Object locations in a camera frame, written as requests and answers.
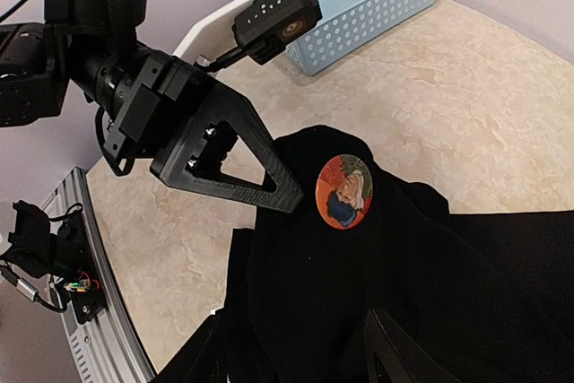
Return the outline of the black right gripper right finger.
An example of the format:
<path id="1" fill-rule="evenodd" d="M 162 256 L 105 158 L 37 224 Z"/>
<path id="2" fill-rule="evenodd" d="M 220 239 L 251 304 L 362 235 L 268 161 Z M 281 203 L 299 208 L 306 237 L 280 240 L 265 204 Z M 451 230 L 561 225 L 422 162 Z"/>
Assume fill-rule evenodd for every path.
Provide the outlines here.
<path id="1" fill-rule="evenodd" d="M 368 312 L 364 341 L 370 382 L 459 382 L 383 309 Z"/>

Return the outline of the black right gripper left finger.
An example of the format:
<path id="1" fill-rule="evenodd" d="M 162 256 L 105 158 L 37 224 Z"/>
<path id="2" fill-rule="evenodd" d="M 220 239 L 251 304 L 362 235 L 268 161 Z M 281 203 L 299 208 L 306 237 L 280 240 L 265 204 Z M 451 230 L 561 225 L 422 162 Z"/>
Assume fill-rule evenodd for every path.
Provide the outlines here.
<path id="1" fill-rule="evenodd" d="M 227 382 L 228 337 L 221 313 L 209 316 L 154 378 L 155 383 Z"/>

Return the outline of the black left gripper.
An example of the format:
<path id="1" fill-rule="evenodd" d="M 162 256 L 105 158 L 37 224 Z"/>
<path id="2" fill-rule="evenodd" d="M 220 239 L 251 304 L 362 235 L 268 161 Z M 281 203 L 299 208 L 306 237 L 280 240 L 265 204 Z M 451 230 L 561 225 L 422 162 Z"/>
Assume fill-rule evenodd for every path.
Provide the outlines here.
<path id="1" fill-rule="evenodd" d="M 180 191 L 282 213 L 304 197 L 251 101 L 198 67 L 142 43 L 121 59 L 101 39 L 74 40 L 67 66 L 98 105 L 97 141 L 115 175 L 154 158 L 150 172 Z"/>

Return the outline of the black garment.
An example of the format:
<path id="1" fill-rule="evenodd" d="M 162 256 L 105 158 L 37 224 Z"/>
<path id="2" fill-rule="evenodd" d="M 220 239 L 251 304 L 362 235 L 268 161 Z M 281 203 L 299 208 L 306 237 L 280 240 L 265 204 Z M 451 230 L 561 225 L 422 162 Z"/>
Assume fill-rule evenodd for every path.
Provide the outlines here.
<path id="1" fill-rule="evenodd" d="M 228 380 L 365 382 L 364 325 L 383 309 L 459 381 L 572 381 L 572 212 L 451 213 L 434 188 L 382 170 L 360 138 L 328 126 L 274 148 L 305 196 L 233 232 L 215 312 Z M 340 154 L 373 178 L 370 209 L 349 230 L 329 226 L 315 196 Z"/>

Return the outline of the red round brooch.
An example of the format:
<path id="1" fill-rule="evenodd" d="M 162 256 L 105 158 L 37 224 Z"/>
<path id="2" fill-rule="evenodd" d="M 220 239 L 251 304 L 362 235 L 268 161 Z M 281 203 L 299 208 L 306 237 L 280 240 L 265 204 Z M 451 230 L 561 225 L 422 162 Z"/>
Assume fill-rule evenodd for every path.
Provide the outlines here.
<path id="1" fill-rule="evenodd" d="M 352 154 L 336 155 L 318 174 L 315 196 L 319 214 L 329 226 L 337 230 L 357 226 L 373 200 L 367 164 Z"/>

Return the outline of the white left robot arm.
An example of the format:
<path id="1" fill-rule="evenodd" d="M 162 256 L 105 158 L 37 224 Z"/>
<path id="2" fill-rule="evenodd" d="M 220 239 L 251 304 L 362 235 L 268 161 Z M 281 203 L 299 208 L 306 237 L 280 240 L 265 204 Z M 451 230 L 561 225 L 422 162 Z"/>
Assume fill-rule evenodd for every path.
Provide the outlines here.
<path id="1" fill-rule="evenodd" d="M 119 177 L 147 159 L 178 190 L 283 213 L 303 197 L 252 103 L 196 66 L 145 45 L 121 60 L 101 39 L 40 23 L 2 27 L 2 126 L 59 115 L 69 83 L 110 118 L 97 136 Z"/>

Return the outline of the front aluminium rail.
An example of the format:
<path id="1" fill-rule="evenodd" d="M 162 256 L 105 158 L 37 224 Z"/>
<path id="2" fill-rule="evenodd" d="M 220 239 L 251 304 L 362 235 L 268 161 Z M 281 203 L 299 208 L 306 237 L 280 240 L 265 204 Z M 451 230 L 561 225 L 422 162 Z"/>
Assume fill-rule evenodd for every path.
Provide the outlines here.
<path id="1" fill-rule="evenodd" d="M 91 203 L 86 174 L 75 167 L 49 196 L 50 217 L 79 210 L 73 220 L 86 252 L 79 293 L 62 314 L 67 342 L 81 382 L 149 382 L 155 368 L 140 341 L 117 285 Z"/>

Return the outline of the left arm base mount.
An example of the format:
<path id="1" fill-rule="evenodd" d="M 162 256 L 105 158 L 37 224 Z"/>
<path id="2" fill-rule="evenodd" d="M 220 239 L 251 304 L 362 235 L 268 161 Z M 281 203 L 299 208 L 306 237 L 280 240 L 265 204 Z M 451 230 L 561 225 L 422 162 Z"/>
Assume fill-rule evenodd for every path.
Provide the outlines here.
<path id="1" fill-rule="evenodd" d="M 13 209 L 15 225 L 7 237 L 9 248 L 1 254 L 1 276 L 45 309 L 63 314 L 71 308 L 81 325 L 93 320 L 107 301 L 89 248 L 83 204 L 74 203 L 57 217 L 24 201 L 14 203 Z M 52 301 L 14 272 L 16 266 L 35 279 L 48 277 Z"/>

